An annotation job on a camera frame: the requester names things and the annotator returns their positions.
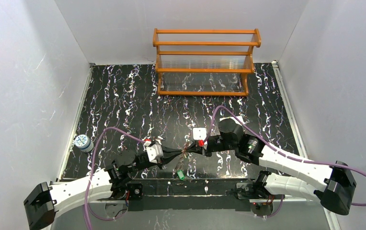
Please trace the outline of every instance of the white arm segment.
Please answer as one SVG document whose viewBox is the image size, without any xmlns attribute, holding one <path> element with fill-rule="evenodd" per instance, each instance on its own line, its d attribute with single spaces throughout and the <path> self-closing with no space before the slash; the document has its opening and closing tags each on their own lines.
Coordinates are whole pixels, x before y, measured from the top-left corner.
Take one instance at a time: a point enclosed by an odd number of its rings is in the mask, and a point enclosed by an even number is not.
<svg viewBox="0 0 366 230">
<path fill-rule="evenodd" d="M 307 200 L 320 201 L 314 195 L 315 187 L 292 176 L 280 176 L 273 173 L 266 179 L 265 189 L 272 195 L 284 194 L 305 198 Z"/>
<path fill-rule="evenodd" d="M 84 205 L 84 195 L 89 179 L 90 177 L 86 176 L 72 182 L 51 186 L 50 195 L 52 200 L 56 200 L 56 204 L 54 204 L 55 212 L 57 212 L 55 218 L 75 207 Z M 96 172 L 91 180 L 89 201 L 109 198 L 112 194 L 111 185 L 108 172 L 104 170 Z"/>
<path fill-rule="evenodd" d="M 290 152 L 280 150 L 286 156 L 291 156 L 300 160 L 309 161 L 309 159 L 297 156 Z M 259 165 L 277 169 L 281 172 L 294 176 L 307 184 L 312 185 L 316 190 L 324 192 L 327 185 L 324 183 L 324 179 L 329 179 L 332 173 L 332 168 L 327 165 L 306 164 L 288 159 L 279 155 L 276 151 L 273 151 L 268 146 L 264 146 L 262 149 L 263 156 L 259 158 Z"/>
</svg>

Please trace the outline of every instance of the clear plastic panel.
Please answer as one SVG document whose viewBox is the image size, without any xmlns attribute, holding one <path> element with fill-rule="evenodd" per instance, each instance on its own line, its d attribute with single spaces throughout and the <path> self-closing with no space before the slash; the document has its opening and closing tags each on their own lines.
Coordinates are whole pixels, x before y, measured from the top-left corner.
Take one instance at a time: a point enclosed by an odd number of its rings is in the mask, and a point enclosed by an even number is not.
<svg viewBox="0 0 366 230">
<path fill-rule="evenodd" d="M 240 74 L 163 73 L 163 91 L 243 92 Z"/>
<path fill-rule="evenodd" d="M 248 46 L 160 46 L 161 51 L 232 51 L 245 52 Z"/>
<path fill-rule="evenodd" d="M 254 34 L 158 34 L 159 41 L 250 42 Z"/>
<path fill-rule="evenodd" d="M 246 56 L 161 55 L 161 69 L 245 69 Z"/>
</svg>

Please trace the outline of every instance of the black bracket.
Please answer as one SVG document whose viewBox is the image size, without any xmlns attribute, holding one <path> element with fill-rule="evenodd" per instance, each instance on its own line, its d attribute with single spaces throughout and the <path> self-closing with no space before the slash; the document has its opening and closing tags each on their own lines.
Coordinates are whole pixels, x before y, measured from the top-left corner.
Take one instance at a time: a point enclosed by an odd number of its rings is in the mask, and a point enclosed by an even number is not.
<svg viewBox="0 0 366 230">
<path fill-rule="evenodd" d="M 56 200 L 52 200 L 50 189 L 46 182 L 38 184 L 23 202 L 30 230 L 43 229 L 55 220 Z"/>
<path fill-rule="evenodd" d="M 341 161 L 335 163 L 347 166 Z M 339 215 L 348 215 L 354 197 L 356 181 L 350 170 L 339 167 L 331 168 L 330 178 L 324 180 L 327 184 L 324 192 L 315 190 L 314 194 L 320 199 L 324 208 Z"/>
</svg>

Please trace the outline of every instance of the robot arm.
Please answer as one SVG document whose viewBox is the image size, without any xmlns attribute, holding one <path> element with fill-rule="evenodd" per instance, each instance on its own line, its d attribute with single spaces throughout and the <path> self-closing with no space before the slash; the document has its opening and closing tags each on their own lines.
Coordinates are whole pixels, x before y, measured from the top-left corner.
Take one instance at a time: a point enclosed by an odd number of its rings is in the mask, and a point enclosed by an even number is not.
<svg viewBox="0 0 366 230">
<path fill-rule="evenodd" d="M 270 195 L 290 195 L 309 200 L 319 200 L 328 210 L 347 215 L 354 195 L 356 182 L 349 170 L 324 165 L 305 164 L 308 159 L 288 153 L 284 150 L 272 150 L 261 140 L 245 134 L 242 126 L 233 119 L 225 119 L 218 125 L 220 135 L 210 136 L 205 142 L 206 130 L 193 129 L 194 143 L 184 149 L 171 149 L 161 145 L 162 138 L 146 139 L 146 152 L 135 155 L 122 153 L 106 169 L 97 171 L 92 177 L 89 200 L 103 198 L 118 199 L 128 188 L 132 180 L 131 173 L 158 166 L 163 169 L 182 152 L 198 153 L 210 157 L 213 152 L 233 150 L 240 160 L 280 170 L 290 176 L 281 176 L 269 171 L 261 171 L 254 181 L 231 191 L 241 194 L 242 199 L 263 198 Z M 294 161 L 287 156 L 300 160 Z M 48 186 L 39 184 L 25 199 L 24 206 L 31 230 L 39 230 L 50 225 L 55 217 L 84 204 L 86 185 L 89 177 L 64 184 Z M 134 187 L 136 199 L 142 197 L 142 187 Z"/>
<path fill-rule="evenodd" d="M 348 215 L 356 188 L 356 182 L 350 170 L 303 163 L 311 160 L 265 145 L 257 137 L 245 134 L 242 126 L 234 119 L 220 121 L 218 129 L 220 135 L 210 136 L 206 142 L 201 138 L 206 134 L 206 130 L 193 129 L 195 143 L 187 151 L 210 156 L 214 151 L 233 150 L 235 156 L 246 163 L 279 170 L 290 175 L 280 176 L 261 171 L 257 180 L 241 188 L 242 194 L 251 195 L 257 192 L 264 198 L 269 195 L 290 195 L 319 200 L 321 205 L 329 211 Z M 336 164 L 346 165 L 341 161 L 337 161 Z"/>
</svg>

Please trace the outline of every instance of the green object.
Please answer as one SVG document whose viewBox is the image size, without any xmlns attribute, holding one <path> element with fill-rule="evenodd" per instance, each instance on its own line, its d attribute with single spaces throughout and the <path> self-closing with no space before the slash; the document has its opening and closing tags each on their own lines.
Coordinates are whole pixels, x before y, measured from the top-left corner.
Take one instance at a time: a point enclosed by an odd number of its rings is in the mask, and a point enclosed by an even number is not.
<svg viewBox="0 0 366 230">
<path fill-rule="evenodd" d="M 179 177 L 180 180 L 184 180 L 184 174 L 182 170 L 177 171 L 177 176 Z"/>
</svg>

